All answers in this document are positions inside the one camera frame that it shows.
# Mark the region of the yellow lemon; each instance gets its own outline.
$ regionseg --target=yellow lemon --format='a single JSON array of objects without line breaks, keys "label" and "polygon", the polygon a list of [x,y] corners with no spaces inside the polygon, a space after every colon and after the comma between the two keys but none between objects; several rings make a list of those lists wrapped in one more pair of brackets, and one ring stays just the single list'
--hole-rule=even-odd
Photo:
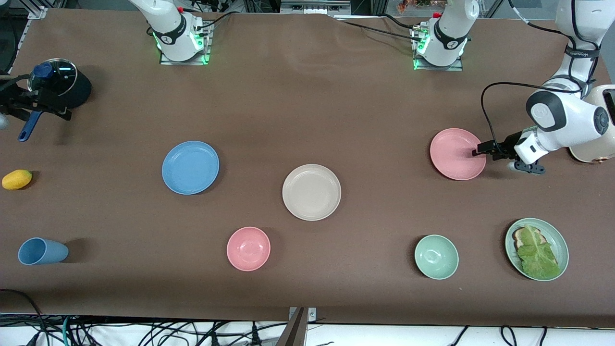
[{"label": "yellow lemon", "polygon": [[18,169],[2,178],[2,187],[6,190],[18,190],[29,184],[30,180],[32,180],[32,172]]}]

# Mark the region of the teal cable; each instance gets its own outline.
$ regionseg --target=teal cable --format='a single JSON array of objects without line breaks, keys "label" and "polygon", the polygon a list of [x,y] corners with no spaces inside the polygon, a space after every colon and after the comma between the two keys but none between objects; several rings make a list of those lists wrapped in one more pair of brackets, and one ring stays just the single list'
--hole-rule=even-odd
[{"label": "teal cable", "polygon": [[62,340],[64,340],[64,346],[68,346],[68,339],[66,338],[66,327],[68,327],[68,317],[64,319],[62,323]]}]

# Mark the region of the mint green bowl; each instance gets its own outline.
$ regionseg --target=mint green bowl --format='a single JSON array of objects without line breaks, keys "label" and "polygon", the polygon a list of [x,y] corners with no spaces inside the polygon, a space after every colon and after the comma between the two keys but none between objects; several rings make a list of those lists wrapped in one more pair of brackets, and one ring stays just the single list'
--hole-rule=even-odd
[{"label": "mint green bowl", "polygon": [[419,241],[415,249],[415,262],[428,278],[450,278],[459,266],[459,254],[455,245],[441,235],[428,235]]},{"label": "mint green bowl", "polygon": [[[560,274],[552,279],[537,279],[533,278],[530,275],[527,275],[523,272],[521,267],[521,259],[517,255],[517,249],[515,248],[515,240],[512,237],[513,233],[519,228],[523,228],[526,225],[533,226],[538,228],[541,231],[541,234],[547,240],[549,244],[551,244],[551,250],[553,251],[553,255],[555,255],[555,260],[557,264],[560,266]],[[541,219],[534,219],[533,217],[528,217],[526,219],[517,220],[513,223],[509,228],[508,232],[506,232],[506,238],[504,240],[504,248],[506,249],[506,254],[508,255],[508,259],[512,263],[512,265],[519,271],[519,273],[527,276],[528,278],[536,281],[552,281],[559,278],[564,272],[566,268],[568,268],[568,245],[564,240],[564,237],[561,233],[553,227],[550,223],[543,221]]]}]

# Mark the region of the pink bowl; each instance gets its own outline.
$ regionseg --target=pink bowl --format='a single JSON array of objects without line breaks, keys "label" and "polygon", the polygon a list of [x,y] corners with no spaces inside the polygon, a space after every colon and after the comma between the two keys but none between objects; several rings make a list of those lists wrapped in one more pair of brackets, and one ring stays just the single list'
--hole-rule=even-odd
[{"label": "pink bowl", "polygon": [[485,168],[485,155],[472,156],[480,140],[462,129],[446,129],[435,135],[429,153],[440,173],[454,180],[476,178]]},{"label": "pink bowl", "polygon": [[226,245],[226,256],[233,267],[244,272],[259,269],[267,262],[271,244],[269,237],[256,227],[240,228]]}]

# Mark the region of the blue handle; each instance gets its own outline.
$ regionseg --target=blue handle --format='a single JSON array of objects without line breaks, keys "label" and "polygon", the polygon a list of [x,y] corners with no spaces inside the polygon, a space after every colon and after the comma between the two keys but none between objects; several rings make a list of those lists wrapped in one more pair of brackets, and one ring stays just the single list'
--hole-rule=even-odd
[{"label": "blue handle", "polygon": [[41,114],[43,114],[42,111],[33,111],[30,113],[30,118],[28,118],[28,121],[26,121],[26,124],[23,126],[21,133],[19,133],[19,137],[17,137],[19,142],[25,142],[28,138],[30,138],[30,134],[32,134],[32,131],[34,130],[38,119],[41,117]]}]

